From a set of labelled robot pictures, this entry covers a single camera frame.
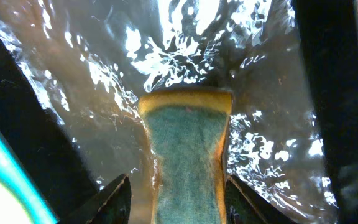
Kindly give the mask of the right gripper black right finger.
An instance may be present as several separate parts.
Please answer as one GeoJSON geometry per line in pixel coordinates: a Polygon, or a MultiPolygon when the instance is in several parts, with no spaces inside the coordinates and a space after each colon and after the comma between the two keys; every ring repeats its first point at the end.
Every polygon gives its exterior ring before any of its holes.
{"type": "Polygon", "coordinates": [[[230,224],[296,224],[235,175],[227,177],[224,201],[230,224]]]}

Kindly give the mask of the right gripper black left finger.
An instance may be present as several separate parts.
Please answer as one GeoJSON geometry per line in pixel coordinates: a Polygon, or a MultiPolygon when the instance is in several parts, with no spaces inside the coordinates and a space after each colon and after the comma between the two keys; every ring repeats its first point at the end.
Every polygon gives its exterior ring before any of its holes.
{"type": "Polygon", "coordinates": [[[58,224],[125,224],[131,212],[129,176],[121,174],[58,224]]]}

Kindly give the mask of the green yellow sponge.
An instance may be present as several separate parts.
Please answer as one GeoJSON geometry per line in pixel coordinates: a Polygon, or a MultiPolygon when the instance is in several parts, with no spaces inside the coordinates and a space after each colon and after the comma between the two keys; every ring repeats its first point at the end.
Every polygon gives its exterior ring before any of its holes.
{"type": "Polygon", "coordinates": [[[226,223],[223,151],[232,95],[164,90],[139,100],[155,159],[152,223],[226,223]]]}

